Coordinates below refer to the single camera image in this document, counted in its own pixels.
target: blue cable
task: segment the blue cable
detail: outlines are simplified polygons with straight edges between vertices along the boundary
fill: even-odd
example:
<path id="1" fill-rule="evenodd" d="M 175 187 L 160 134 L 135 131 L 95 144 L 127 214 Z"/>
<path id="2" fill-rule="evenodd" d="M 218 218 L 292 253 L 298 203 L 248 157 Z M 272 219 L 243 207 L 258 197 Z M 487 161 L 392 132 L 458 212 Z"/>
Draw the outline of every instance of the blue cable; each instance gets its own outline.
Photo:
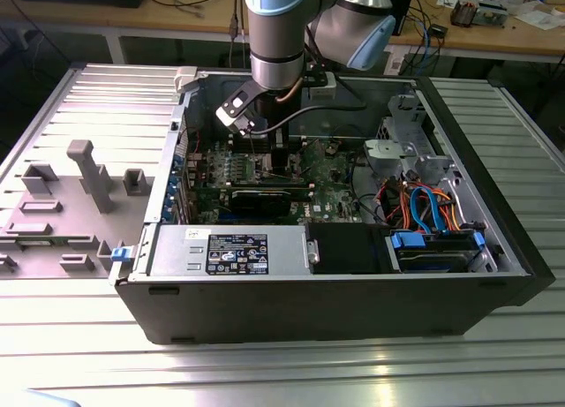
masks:
<path id="1" fill-rule="evenodd" d="M 426 25 L 422 23 L 421 20 L 418 19 L 413 19 L 413 20 L 416 23 L 418 23 L 422 28 L 422 32 L 424 33 L 424 44 L 426 45 L 426 50 L 424 51 L 424 58 L 422 58 L 422 62 L 420 63 L 420 66 L 416 70 L 416 76 L 419 76 L 422 70 L 424 70 L 423 67 L 427 60 L 428 51 L 430 50 L 430 35 L 427 33 Z"/>
<path id="2" fill-rule="evenodd" d="M 420 220 L 419 216 L 418 216 L 418 210 L 416 209 L 416 199 L 417 199 L 418 193 L 420 191 L 425 191 L 428 198 L 430 199 L 430 205 L 432 206 L 432 217 L 433 217 L 433 222 L 435 223 L 435 227 L 439 231 L 445 230 L 445 223 L 441 219 L 440 209 L 438 208 L 437 199 L 435 198 L 435 196 L 433 196 L 432 191 L 430 191 L 428 188 L 424 188 L 422 186 L 419 186 L 414 191 L 412 191 L 412 195 L 410 196 L 410 211 L 411 211 L 412 217 L 414 218 L 414 221 L 417 224 L 419 224 L 426 233 L 428 233 L 428 234 L 432 233 L 430 228 L 428 228 L 427 225 L 424 222 L 422 222 Z"/>

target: blue drive bracket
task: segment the blue drive bracket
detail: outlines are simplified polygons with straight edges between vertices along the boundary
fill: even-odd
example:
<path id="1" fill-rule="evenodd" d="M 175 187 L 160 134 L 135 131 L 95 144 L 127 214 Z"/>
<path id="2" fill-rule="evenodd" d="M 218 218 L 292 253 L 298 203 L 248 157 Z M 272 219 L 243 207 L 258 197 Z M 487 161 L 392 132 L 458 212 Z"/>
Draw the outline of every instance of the blue drive bracket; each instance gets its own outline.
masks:
<path id="1" fill-rule="evenodd" d="M 392 246 L 398 248 L 425 248 L 426 241 L 424 235 L 417 232 L 397 232 L 392 237 Z"/>

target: gray plastic post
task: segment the gray plastic post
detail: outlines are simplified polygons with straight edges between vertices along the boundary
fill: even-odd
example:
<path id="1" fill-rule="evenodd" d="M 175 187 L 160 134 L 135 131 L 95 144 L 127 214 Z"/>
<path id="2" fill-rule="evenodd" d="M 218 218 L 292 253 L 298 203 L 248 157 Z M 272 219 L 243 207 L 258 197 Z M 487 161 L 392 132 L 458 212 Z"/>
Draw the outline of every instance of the gray plastic post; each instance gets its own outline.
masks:
<path id="1" fill-rule="evenodd" d="M 101 213 L 109 213 L 112 209 L 112 200 L 102 181 L 98 167 L 94 164 L 92 150 L 94 146 L 90 140 L 74 139 L 67 148 L 67 156 L 79 166 L 80 173 L 88 186 L 94 203 Z"/>

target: table leg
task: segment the table leg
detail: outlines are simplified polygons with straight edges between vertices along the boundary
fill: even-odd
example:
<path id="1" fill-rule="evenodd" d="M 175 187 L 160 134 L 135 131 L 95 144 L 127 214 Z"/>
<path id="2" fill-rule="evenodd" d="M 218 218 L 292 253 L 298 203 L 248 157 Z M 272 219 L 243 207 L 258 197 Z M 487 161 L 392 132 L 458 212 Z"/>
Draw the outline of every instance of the table leg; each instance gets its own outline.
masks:
<path id="1" fill-rule="evenodd" d="M 125 61 L 125 53 L 122 50 L 122 43 L 120 42 L 120 37 L 117 33 L 108 33 L 104 35 L 106 37 L 106 43 L 108 43 L 109 54 L 112 57 L 112 63 L 114 64 L 127 64 Z"/>
<path id="2" fill-rule="evenodd" d="M 404 62 L 404 57 L 410 54 L 410 45 L 392 45 L 389 47 L 387 66 L 384 74 L 397 76 Z"/>

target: wire bundle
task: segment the wire bundle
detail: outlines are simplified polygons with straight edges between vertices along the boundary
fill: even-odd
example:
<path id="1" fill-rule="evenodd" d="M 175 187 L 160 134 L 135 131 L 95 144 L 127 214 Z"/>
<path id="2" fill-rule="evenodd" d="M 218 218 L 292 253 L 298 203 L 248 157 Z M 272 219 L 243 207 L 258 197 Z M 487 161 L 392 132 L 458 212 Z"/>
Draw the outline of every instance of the wire bundle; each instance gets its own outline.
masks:
<path id="1" fill-rule="evenodd" d="M 395 185 L 394 182 L 385 181 L 379 192 L 377 192 L 376 200 L 378 202 L 382 202 L 382 195 L 386 189 L 398 193 L 398 206 L 384 220 L 387 225 L 398 229 L 418 230 L 429 234 L 432 233 L 432 230 L 426 224 L 425 218 L 431 211 L 433 225 L 438 231 L 461 230 L 456 219 L 456 203 L 441 189 L 417 182 L 408 182 L 406 185 L 399 182 L 398 185 Z M 418 200 L 427 200 L 429 202 L 422 215 L 418 214 Z M 401 221 L 396 224 L 391 223 L 391 220 L 399 211 L 402 213 Z"/>
<path id="2" fill-rule="evenodd" d="M 415 73 L 418 76 L 430 66 L 432 66 L 431 74 L 433 74 L 437 64 L 440 62 L 441 48 L 443 47 L 444 43 L 444 40 L 442 38 L 436 36 L 436 39 L 438 41 L 438 48 L 430 54 L 429 50 L 432 44 L 432 38 L 430 37 L 427 29 L 432 25 L 432 20 L 430 19 L 430 16 L 424 11 L 420 0 L 415 1 L 418 4 L 418 7 L 410 7 L 410 12 L 406 16 L 406 18 L 408 20 L 414 21 L 417 24 L 416 30 L 422 37 L 422 42 L 418 45 L 418 48 L 416 49 L 416 52 L 414 53 L 412 59 L 406 61 L 406 66 L 399 73 L 401 75 L 405 74 L 409 67 L 410 73 L 413 72 L 414 68 L 418 67 Z M 418 13 L 421 18 L 414 15 L 414 13 Z M 422 48 L 424 48 L 424 55 L 421 59 L 416 61 L 416 56 Z"/>

